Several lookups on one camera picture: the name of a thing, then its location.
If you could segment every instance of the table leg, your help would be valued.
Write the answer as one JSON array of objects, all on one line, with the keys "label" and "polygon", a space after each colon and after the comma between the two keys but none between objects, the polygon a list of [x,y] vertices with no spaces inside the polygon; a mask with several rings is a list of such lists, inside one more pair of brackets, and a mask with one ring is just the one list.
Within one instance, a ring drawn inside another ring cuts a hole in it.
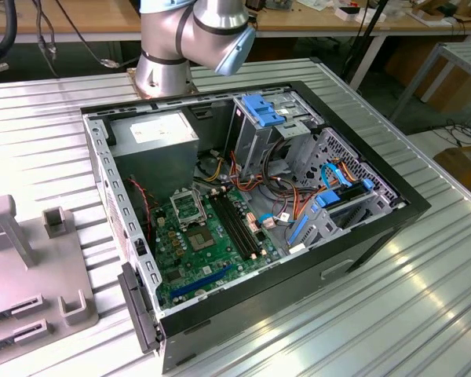
[{"label": "table leg", "polygon": [[[471,42],[471,34],[468,35],[465,39],[464,42]],[[431,98],[431,96],[436,92],[436,89],[438,89],[441,85],[441,83],[447,78],[448,74],[451,72],[452,68],[455,65],[453,63],[448,62],[447,65],[441,70],[439,75],[434,79],[433,83],[427,88],[426,92],[424,95],[421,97],[422,102],[427,102]]]},{"label": "table leg", "polygon": [[424,64],[418,69],[414,78],[410,81],[410,84],[408,84],[407,88],[403,91],[403,94],[401,94],[401,97],[398,100],[396,107],[392,111],[392,114],[389,116],[389,120],[391,122],[394,123],[397,116],[403,111],[408,100],[410,100],[414,91],[416,91],[416,89],[421,84],[422,80],[425,78],[429,70],[436,63],[436,60],[438,59],[438,56],[440,55],[440,49],[441,49],[440,43],[436,44],[436,46],[433,47],[433,50],[431,51],[427,59],[425,59]]},{"label": "table leg", "polygon": [[378,51],[382,47],[387,35],[378,35],[374,37],[374,40],[371,41],[370,47],[368,47],[367,53],[364,55],[363,60],[360,63],[360,66],[356,70],[356,73],[352,77],[349,86],[354,90],[357,90],[360,87],[361,82],[364,79],[364,76],[367,74],[368,69],[371,64],[374,62],[375,57],[378,54]]}]

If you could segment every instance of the aluminum extrusion table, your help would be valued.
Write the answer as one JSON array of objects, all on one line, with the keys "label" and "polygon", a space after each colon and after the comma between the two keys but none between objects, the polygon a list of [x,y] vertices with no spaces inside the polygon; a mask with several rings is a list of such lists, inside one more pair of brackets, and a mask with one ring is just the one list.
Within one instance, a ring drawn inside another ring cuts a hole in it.
[{"label": "aluminum extrusion table", "polygon": [[[322,64],[193,70],[202,90],[302,80],[433,206],[367,265],[170,375],[471,375],[471,195]],[[75,213],[100,321],[0,365],[4,375],[159,375],[140,351],[79,107],[137,99],[125,74],[0,85],[0,192],[18,217]]]},{"label": "aluminum extrusion table", "polygon": [[[391,122],[394,122],[398,115],[404,110],[411,96],[417,90],[422,80],[425,79],[425,76],[434,66],[439,57],[444,57],[448,60],[447,66],[440,73],[440,76],[443,74],[445,76],[448,75],[455,65],[471,75],[471,43],[437,43],[424,64],[419,68],[414,78],[410,81],[410,84],[408,84],[407,88],[401,94],[396,107],[389,117]],[[441,81],[440,78],[436,78],[435,82],[441,83]],[[471,122],[471,112],[469,113],[469,117],[466,122]]]}]

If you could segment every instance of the wooden desk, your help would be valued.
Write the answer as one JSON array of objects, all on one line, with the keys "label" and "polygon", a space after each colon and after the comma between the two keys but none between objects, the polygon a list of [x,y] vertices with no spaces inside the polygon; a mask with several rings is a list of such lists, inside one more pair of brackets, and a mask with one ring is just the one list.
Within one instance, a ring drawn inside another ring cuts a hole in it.
[{"label": "wooden desk", "polygon": [[[61,0],[67,13],[88,41],[140,40],[140,17],[129,0]],[[64,18],[54,0],[42,0],[46,15],[53,23],[57,42],[78,42],[70,24]],[[31,0],[16,0],[18,12],[18,43],[36,43],[36,9]],[[5,27],[5,14],[0,12],[0,40]],[[339,37],[354,36],[360,25],[345,22],[334,15],[332,9],[318,12],[295,2],[289,12],[264,9],[258,14],[258,37]],[[350,85],[356,90],[363,81],[382,43],[394,35],[467,35],[471,42],[471,24],[462,27],[427,27],[410,16],[388,20],[375,27],[375,37],[363,58]]]},{"label": "wooden desk", "polygon": [[[346,22],[334,15],[332,8],[320,12],[295,2],[290,12],[263,9],[258,14],[259,37],[323,37],[350,36],[358,32],[360,24]],[[387,20],[375,26],[372,35],[450,35],[451,26],[427,27],[405,15],[398,20]],[[462,26],[454,27],[454,34],[462,34]],[[471,34],[471,24],[466,25]]]},{"label": "wooden desk", "polygon": [[[88,41],[140,40],[141,22],[129,0],[60,0],[74,24]],[[44,13],[53,24],[57,42],[78,42],[75,31],[54,0],[42,0]],[[0,4],[0,40],[5,14]],[[31,0],[16,0],[18,43],[37,42],[37,10]],[[45,23],[42,30],[48,31]]]}]

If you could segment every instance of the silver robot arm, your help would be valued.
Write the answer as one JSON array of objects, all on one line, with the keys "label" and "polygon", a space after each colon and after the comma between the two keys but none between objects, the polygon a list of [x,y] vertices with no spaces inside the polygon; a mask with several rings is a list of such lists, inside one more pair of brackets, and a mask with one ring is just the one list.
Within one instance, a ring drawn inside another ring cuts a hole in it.
[{"label": "silver robot arm", "polygon": [[189,60],[233,75],[250,52],[255,30],[241,0],[142,0],[137,87],[151,97],[192,90]]}]

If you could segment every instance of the green circuit board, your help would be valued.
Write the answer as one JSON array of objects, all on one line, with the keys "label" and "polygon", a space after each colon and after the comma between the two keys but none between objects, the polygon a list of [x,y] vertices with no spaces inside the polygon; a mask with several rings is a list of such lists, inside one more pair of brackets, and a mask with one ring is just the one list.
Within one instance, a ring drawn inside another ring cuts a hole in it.
[{"label": "green circuit board", "polygon": [[[249,209],[242,196],[237,191],[231,191],[227,197],[235,208],[237,206],[239,218],[250,230],[247,219],[243,218]],[[217,216],[217,212],[211,206],[209,196],[200,196],[200,199],[207,217],[205,225],[193,225],[188,229],[181,229],[171,203],[164,203],[152,211],[155,222],[161,217],[165,220],[163,226],[157,227],[155,240],[155,260],[162,276],[162,284],[157,293],[164,309],[194,298],[195,295],[209,292],[281,258],[265,229],[259,229],[256,233],[250,230],[255,243],[264,252],[255,254],[256,258],[243,258]],[[183,199],[180,205],[177,202],[175,204],[183,214],[199,212],[193,200]],[[222,277],[214,280],[217,274],[221,274]],[[179,296],[174,295],[179,288],[200,280],[203,282],[207,277],[211,280],[208,284]]]}]

